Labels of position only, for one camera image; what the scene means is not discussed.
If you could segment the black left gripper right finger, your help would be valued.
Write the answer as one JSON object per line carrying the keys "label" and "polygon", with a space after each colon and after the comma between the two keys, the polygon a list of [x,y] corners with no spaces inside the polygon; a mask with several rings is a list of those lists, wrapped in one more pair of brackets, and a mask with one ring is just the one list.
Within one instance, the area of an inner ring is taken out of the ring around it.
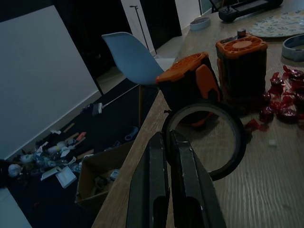
{"label": "black left gripper right finger", "polygon": [[190,142],[172,130],[171,186],[176,228],[225,228],[213,181]]}

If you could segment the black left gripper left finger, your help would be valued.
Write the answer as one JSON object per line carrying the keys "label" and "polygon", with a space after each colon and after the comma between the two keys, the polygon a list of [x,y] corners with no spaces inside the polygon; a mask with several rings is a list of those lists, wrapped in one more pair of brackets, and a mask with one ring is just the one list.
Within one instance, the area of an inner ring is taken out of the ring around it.
{"label": "black left gripper left finger", "polygon": [[127,228],[166,227],[170,188],[162,133],[149,140],[133,173],[126,218]]}

